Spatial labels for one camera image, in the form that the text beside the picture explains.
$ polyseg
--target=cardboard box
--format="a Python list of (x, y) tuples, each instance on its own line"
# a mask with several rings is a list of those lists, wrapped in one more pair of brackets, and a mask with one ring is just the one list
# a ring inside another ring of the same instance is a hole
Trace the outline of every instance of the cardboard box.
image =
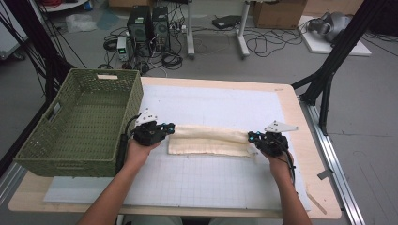
[(276, 4), (256, 3), (253, 19), (257, 28), (296, 29), (307, 0), (283, 0)]
[(132, 6), (151, 6), (153, 0), (109, 0), (112, 8), (132, 8)]
[(308, 0), (303, 15), (321, 17), (325, 12), (339, 11), (355, 15), (363, 0)]

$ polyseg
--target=forearm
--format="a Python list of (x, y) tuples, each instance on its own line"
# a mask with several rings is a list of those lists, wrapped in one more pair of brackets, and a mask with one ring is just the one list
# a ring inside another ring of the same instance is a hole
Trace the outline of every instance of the forearm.
[(277, 180), (277, 185), (281, 196), (283, 224), (312, 224), (292, 182), (289, 179)]
[(85, 212), (78, 224), (114, 224), (139, 168), (123, 167)]

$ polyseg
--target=desk leg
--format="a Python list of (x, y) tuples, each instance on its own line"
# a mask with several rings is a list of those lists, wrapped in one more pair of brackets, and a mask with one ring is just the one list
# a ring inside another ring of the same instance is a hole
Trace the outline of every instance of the desk leg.
[(242, 12), (242, 21), (240, 22), (240, 29), (237, 30), (237, 41), (239, 42), (240, 49), (242, 50), (242, 58), (245, 58), (250, 55), (249, 49), (246, 45), (246, 40), (243, 37), (243, 32), (245, 31), (245, 26), (246, 26), (246, 20), (248, 19), (249, 8), (250, 8), (250, 1), (245, 1)]
[(193, 46), (193, 32), (192, 32), (192, 0), (188, 1), (188, 26), (187, 26), (187, 48), (188, 57), (193, 59), (195, 57), (195, 47)]
[(124, 215), (117, 215), (116, 225), (123, 225), (124, 222)]

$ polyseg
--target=human arm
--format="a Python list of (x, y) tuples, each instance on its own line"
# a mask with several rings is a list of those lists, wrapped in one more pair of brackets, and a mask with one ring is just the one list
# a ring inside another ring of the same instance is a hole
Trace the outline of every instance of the human arm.
[(159, 143), (152, 146), (142, 146), (135, 140), (130, 140), (123, 168), (88, 208), (78, 224), (114, 224), (135, 175), (137, 175), (141, 167), (145, 164), (150, 151), (158, 145)]
[(290, 170), (285, 162), (286, 155), (279, 157), (265, 156), (269, 160), (272, 176), (278, 186), (282, 205), (283, 224), (312, 224), (293, 186)]

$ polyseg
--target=basket handle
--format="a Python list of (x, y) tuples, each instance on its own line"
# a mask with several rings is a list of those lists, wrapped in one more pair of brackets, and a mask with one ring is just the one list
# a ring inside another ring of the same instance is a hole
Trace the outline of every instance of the basket handle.
[(99, 80), (118, 80), (119, 79), (116, 75), (99, 74), (99, 73), (97, 73), (97, 78)]
[(61, 104), (57, 102), (54, 105), (53, 109), (49, 111), (49, 114), (46, 116), (49, 122), (52, 122), (54, 120), (55, 116), (59, 113), (60, 110), (61, 110)]
[(82, 171), (85, 169), (84, 167), (55, 167), (55, 168), (60, 171), (72, 171), (72, 170)]
[(82, 171), (85, 170), (86, 167), (82, 162), (74, 161), (74, 162), (58, 162), (55, 163), (55, 168), (61, 171)]

